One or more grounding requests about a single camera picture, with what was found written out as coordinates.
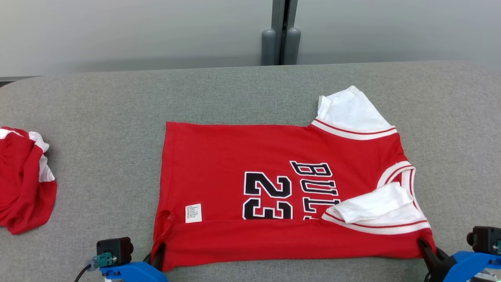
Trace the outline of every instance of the gray fabric surface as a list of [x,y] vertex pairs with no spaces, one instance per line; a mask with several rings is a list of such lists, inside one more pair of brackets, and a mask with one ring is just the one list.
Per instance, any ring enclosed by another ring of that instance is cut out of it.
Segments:
[[[402,135],[438,246],[469,249],[474,225],[501,227],[501,76],[458,62],[87,73],[0,89],[0,125],[39,132],[58,182],[44,226],[0,228],[1,281],[73,281],[100,239],[152,245],[165,121],[307,125],[319,95],[356,85]],[[360,242],[371,247],[371,242]],[[419,281],[424,262],[384,258],[216,263],[173,281]],[[102,281],[98,271],[82,281]]]

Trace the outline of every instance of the red basketball jersey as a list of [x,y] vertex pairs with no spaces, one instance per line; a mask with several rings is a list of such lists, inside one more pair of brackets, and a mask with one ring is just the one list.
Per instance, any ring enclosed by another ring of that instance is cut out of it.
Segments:
[[[349,105],[366,111],[355,89]],[[154,253],[166,244],[164,271],[237,260],[420,257],[419,237],[434,247],[396,129],[334,125],[341,95],[331,96],[321,97],[331,114],[320,106],[309,126],[167,123],[153,246]]]

